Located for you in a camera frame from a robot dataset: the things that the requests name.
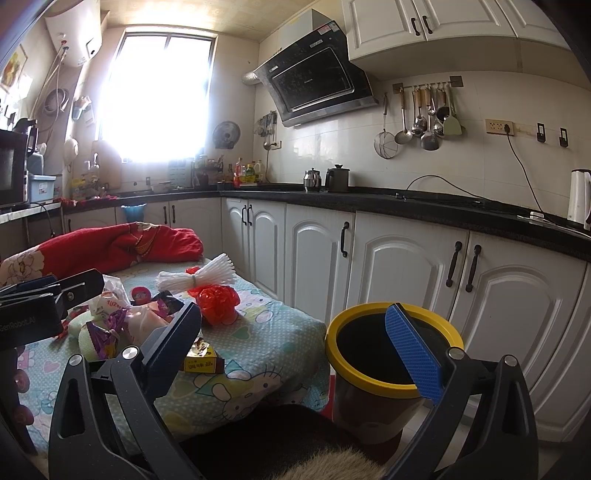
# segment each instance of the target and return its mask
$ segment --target wall hook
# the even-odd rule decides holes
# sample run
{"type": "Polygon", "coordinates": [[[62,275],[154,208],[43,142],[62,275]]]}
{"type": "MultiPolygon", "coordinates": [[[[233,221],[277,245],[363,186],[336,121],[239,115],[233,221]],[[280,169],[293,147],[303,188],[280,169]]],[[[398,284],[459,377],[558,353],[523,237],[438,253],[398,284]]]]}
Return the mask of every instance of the wall hook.
{"type": "Polygon", "coordinates": [[[546,129],[544,124],[538,124],[538,142],[544,143],[546,141],[546,129]]]}
{"type": "Polygon", "coordinates": [[[565,128],[560,129],[560,138],[558,140],[560,141],[561,147],[566,148],[569,146],[569,136],[567,135],[565,128]]]}

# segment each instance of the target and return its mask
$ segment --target white upper cabinet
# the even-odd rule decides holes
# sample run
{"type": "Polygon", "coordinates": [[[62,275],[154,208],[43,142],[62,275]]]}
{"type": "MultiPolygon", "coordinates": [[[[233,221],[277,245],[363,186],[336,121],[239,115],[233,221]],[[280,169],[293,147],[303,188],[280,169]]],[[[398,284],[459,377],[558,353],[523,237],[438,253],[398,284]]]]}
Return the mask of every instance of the white upper cabinet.
{"type": "Polygon", "coordinates": [[[515,36],[495,0],[414,0],[414,4],[427,41],[484,35],[515,36]]]}
{"type": "Polygon", "coordinates": [[[349,58],[425,40],[412,0],[342,0],[349,58]]]}
{"type": "Polygon", "coordinates": [[[532,0],[496,1],[501,6],[517,37],[570,49],[558,29],[532,0]]]}

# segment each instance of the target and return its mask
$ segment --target floral blanket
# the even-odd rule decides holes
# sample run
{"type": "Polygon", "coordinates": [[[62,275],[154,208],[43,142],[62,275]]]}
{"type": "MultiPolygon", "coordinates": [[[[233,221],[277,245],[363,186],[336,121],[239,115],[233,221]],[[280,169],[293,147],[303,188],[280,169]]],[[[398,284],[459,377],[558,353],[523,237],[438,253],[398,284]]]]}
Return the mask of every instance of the floral blanket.
{"type": "MultiPolygon", "coordinates": [[[[184,272],[188,263],[143,263],[114,274],[128,292],[136,286],[155,293],[157,274],[184,272]]],[[[225,358],[219,375],[179,372],[165,397],[155,402],[172,434],[182,440],[209,432],[248,415],[260,402],[304,404],[322,410],[328,400],[330,367],[324,354],[323,322],[271,299],[253,284],[236,278],[240,318],[231,325],[204,329],[203,336],[225,358]]],[[[184,301],[192,301],[180,294],[184,301]]],[[[21,403],[35,421],[29,433],[40,451],[47,451],[54,401],[67,360],[78,353],[77,340],[43,340],[27,345],[18,359],[31,388],[21,403]]],[[[109,405],[124,443],[137,452],[119,403],[109,405]]]]}

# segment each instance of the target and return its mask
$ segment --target trash bin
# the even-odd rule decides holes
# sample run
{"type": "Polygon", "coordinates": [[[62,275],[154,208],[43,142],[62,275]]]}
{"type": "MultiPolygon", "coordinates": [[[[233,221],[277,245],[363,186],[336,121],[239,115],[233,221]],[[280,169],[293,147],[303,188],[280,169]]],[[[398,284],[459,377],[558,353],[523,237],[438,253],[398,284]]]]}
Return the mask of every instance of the trash bin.
{"type": "MultiPolygon", "coordinates": [[[[372,446],[366,453],[386,462],[394,454],[404,426],[423,399],[384,324],[392,303],[365,303],[340,313],[326,334],[326,354],[336,371],[333,421],[372,446]]],[[[424,308],[402,304],[418,322],[431,350],[464,347],[457,330],[424,308]]]]}

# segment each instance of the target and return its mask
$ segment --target cabinet door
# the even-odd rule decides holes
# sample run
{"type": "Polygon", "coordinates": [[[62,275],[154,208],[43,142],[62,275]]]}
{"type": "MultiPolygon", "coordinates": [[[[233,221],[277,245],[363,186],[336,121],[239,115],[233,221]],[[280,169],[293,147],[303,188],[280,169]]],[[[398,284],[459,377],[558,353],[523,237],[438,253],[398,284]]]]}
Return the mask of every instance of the cabinet door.
{"type": "Polygon", "coordinates": [[[251,201],[246,213],[251,282],[283,301],[285,203],[251,201]]]}
{"type": "Polygon", "coordinates": [[[342,5],[351,60],[425,40],[412,0],[342,0],[342,5]]]}
{"type": "Polygon", "coordinates": [[[249,280],[248,224],[245,223],[247,203],[247,200],[241,199],[222,199],[222,243],[236,273],[249,280]]]}
{"type": "Polygon", "coordinates": [[[73,232],[81,228],[117,225],[114,208],[102,208],[88,212],[70,213],[66,215],[66,231],[73,232]]]}
{"type": "Polygon", "coordinates": [[[466,256],[452,325],[460,332],[468,355],[498,362],[511,354],[519,360],[527,385],[533,387],[568,324],[585,262],[473,232],[466,256]],[[475,262],[477,245],[481,250],[475,262]]]}
{"type": "Polygon", "coordinates": [[[591,407],[591,268],[571,321],[548,367],[531,389],[538,438],[568,442],[591,407]]]}
{"type": "Polygon", "coordinates": [[[413,1],[427,41],[484,35],[515,37],[495,0],[413,1]]]}
{"type": "Polygon", "coordinates": [[[568,48],[558,28],[550,21],[542,9],[531,0],[496,0],[515,35],[519,38],[550,43],[568,48]]]}
{"type": "Polygon", "coordinates": [[[170,202],[170,226],[189,228],[203,242],[204,255],[215,258],[222,253],[221,199],[187,199],[170,202]]]}
{"type": "MultiPolygon", "coordinates": [[[[115,209],[117,224],[129,223],[121,207],[115,209]]],[[[149,203],[144,207],[144,222],[154,225],[171,225],[170,209],[168,202],[149,203]]]]}
{"type": "Polygon", "coordinates": [[[449,318],[467,240],[467,230],[357,213],[347,306],[401,301],[449,318]]]}
{"type": "Polygon", "coordinates": [[[285,302],[327,324],[346,308],[354,228],[352,213],[288,205],[285,302]]]}

